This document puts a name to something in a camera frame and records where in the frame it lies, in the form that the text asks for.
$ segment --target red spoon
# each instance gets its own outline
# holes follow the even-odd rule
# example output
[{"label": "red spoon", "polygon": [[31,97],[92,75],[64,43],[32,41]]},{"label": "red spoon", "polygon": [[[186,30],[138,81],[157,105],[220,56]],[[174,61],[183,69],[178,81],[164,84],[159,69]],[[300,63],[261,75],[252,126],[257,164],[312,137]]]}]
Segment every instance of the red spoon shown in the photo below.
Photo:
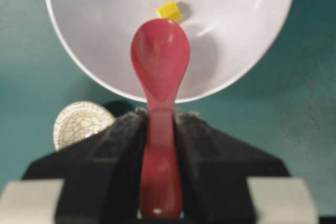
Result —
[{"label": "red spoon", "polygon": [[182,210],[173,105],[189,57],[188,38],[171,20],[151,20],[133,37],[131,59],[149,112],[140,187],[140,210],[144,218],[175,218]]}]

